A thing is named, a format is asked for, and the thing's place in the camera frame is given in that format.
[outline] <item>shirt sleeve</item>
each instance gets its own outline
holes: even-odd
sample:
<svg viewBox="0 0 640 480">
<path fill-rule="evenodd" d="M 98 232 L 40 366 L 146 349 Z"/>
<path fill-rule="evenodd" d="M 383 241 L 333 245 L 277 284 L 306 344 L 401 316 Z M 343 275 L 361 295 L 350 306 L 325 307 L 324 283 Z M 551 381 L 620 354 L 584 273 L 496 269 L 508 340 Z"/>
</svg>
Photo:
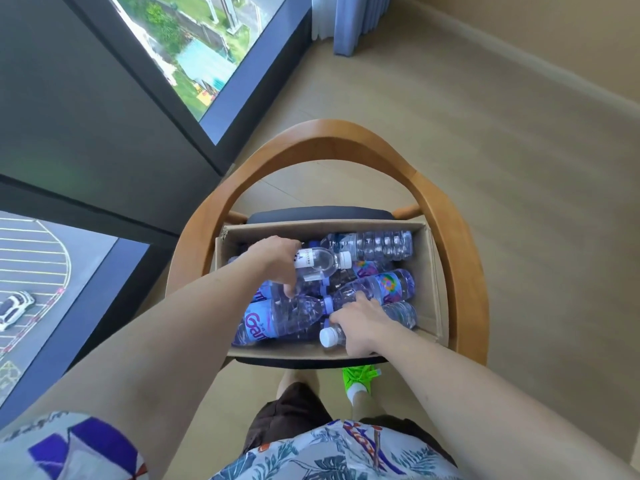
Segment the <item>shirt sleeve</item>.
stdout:
<svg viewBox="0 0 640 480">
<path fill-rule="evenodd" d="M 98 418 L 58 411 L 0 438 L 2 478 L 148 480 L 133 444 Z"/>
</svg>

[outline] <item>hand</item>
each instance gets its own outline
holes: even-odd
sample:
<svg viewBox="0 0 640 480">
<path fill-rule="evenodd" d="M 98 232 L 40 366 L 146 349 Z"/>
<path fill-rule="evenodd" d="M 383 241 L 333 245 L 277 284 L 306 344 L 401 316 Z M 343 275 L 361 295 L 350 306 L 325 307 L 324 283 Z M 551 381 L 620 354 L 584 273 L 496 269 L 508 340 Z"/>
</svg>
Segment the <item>hand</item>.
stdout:
<svg viewBox="0 0 640 480">
<path fill-rule="evenodd" d="M 249 256 L 254 263 L 261 263 L 265 279 L 284 284 L 284 293 L 293 298 L 297 277 L 293 258 L 300 247 L 300 241 L 272 235 L 256 242 L 242 256 Z"/>
<path fill-rule="evenodd" d="M 347 354 L 366 356 L 377 352 L 377 344 L 384 337 L 385 330 L 393 326 L 378 300 L 368 300 L 362 291 L 356 293 L 356 301 L 347 303 L 329 317 L 331 323 L 338 323 L 347 337 Z"/>
</svg>

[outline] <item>wooden chair support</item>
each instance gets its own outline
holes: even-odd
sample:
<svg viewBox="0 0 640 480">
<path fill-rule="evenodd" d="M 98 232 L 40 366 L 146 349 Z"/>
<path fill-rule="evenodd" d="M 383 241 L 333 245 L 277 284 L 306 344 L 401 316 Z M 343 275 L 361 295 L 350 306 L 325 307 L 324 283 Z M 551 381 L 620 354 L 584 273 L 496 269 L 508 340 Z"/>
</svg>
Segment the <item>wooden chair support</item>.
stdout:
<svg viewBox="0 0 640 480">
<path fill-rule="evenodd" d="M 469 227 L 450 199 L 380 136 L 355 123 L 306 121 L 262 145 L 199 206 L 175 249 L 166 293 L 208 273 L 215 238 L 224 222 L 245 223 L 230 212 L 251 185 L 276 170 L 315 160 L 345 160 L 395 178 L 417 204 L 393 212 L 397 219 L 425 215 L 442 261 L 449 302 L 449 348 L 486 364 L 489 303 L 484 273 Z"/>
</svg>

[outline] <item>baseboard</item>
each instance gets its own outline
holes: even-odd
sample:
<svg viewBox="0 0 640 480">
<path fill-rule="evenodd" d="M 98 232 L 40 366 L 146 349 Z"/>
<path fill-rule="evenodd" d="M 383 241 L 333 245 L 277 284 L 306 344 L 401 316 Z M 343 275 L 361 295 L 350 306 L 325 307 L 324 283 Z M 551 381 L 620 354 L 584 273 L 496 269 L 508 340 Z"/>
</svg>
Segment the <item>baseboard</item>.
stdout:
<svg viewBox="0 0 640 480">
<path fill-rule="evenodd" d="M 501 55 L 513 62 L 521 64 L 529 69 L 548 77 L 564 86 L 589 96 L 601 103 L 615 108 L 633 118 L 640 118 L 640 104 L 626 99 L 607 89 L 604 89 L 593 82 L 586 80 L 578 74 L 558 67 L 552 63 L 541 59 L 537 55 L 525 52 L 522 49 L 508 44 L 504 40 L 489 35 L 483 31 L 473 28 L 457 18 L 447 15 L 435 8 L 418 0 L 407 0 L 414 6 L 419 7 L 434 25 L 448 32 L 453 32 L 473 43 L 476 43 L 487 50 Z"/>
</svg>

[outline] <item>person's right arm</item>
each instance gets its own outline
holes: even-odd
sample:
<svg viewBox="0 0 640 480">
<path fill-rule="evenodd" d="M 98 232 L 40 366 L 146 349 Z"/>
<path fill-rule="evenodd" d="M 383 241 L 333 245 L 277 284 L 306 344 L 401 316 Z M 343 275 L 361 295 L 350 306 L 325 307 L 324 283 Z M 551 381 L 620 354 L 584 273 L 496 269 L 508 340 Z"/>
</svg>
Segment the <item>person's right arm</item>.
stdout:
<svg viewBox="0 0 640 480">
<path fill-rule="evenodd" d="M 635 479 L 640 475 L 489 369 L 391 321 L 364 294 L 331 316 L 347 352 L 377 352 L 402 375 L 439 432 L 481 478 Z"/>
</svg>

